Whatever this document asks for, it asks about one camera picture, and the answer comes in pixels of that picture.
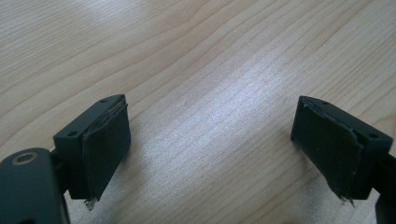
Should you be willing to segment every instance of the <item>black plastic part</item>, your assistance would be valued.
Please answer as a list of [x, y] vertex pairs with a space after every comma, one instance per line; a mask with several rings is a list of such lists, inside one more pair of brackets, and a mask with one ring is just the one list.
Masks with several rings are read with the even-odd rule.
[[69, 223], [50, 152], [30, 148], [0, 163], [1, 223]]
[[66, 163], [59, 159], [58, 150], [52, 150], [50, 153], [56, 179], [58, 181], [59, 191], [64, 194], [67, 191], [71, 181], [70, 169]]
[[367, 199], [372, 172], [389, 153], [392, 138], [319, 99], [301, 96], [291, 139], [340, 198]]
[[396, 159], [394, 157], [388, 155], [375, 165], [373, 187], [388, 202], [396, 204]]
[[70, 175], [64, 178], [68, 179], [66, 188], [71, 197], [100, 200], [131, 145], [125, 96], [98, 101], [53, 139], [54, 157], [70, 170]]
[[396, 223], [396, 203], [390, 202], [384, 196], [380, 196], [375, 204], [376, 223], [394, 224]]

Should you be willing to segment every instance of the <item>light wood surface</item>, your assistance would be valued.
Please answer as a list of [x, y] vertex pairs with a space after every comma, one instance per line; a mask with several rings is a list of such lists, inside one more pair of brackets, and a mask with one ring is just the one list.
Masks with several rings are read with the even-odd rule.
[[118, 93], [131, 151], [72, 223], [375, 223], [290, 131], [309, 95], [396, 137], [396, 1], [0, 2], [0, 160]]

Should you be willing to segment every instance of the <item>round hole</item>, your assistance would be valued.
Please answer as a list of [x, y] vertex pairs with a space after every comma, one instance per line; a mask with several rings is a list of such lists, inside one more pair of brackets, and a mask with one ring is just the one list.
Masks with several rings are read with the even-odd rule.
[[77, 134], [77, 132], [76, 132], [76, 131], [73, 131], [73, 132], [68, 133], [67, 136], [71, 137], [71, 136], [74, 136], [74, 135], [76, 135], [76, 134]]
[[369, 136], [370, 136], [371, 138], [378, 138], [378, 135], [376, 135], [375, 133], [369, 133]]
[[33, 160], [35, 160], [35, 158], [37, 158], [38, 154], [36, 152], [25, 152], [22, 153], [21, 155], [15, 157], [12, 160], [12, 164], [13, 165], [24, 165], [26, 163], [29, 163]]

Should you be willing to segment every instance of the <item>wooden table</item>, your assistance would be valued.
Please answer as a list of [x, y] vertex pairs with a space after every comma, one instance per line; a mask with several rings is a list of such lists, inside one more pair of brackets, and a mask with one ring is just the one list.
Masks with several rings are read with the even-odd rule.
[[375, 223], [290, 141], [299, 95], [396, 137], [396, 1], [0, 3], [0, 160], [125, 93], [133, 144], [72, 223]]

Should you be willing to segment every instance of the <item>small hole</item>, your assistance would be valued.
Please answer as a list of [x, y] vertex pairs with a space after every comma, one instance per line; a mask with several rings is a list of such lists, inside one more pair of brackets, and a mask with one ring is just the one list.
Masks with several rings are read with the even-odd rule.
[[376, 135], [375, 133], [369, 133], [369, 136], [370, 136], [371, 138], [378, 138], [378, 135]]
[[74, 136], [74, 135], [76, 135], [78, 132], [76, 132], [76, 131], [73, 131], [73, 132], [70, 132], [70, 133], [68, 133], [67, 134], [67, 136], [69, 136], [69, 137], [71, 137], [71, 136]]
[[17, 162], [25, 162], [25, 161], [29, 161], [33, 158], [32, 154], [25, 154], [25, 155], [21, 155], [17, 158]]
[[25, 152], [17, 157], [15, 157], [12, 160], [12, 164], [13, 165], [24, 165], [26, 163], [29, 163], [33, 160], [35, 160], [35, 158], [37, 158], [38, 154], [36, 152]]

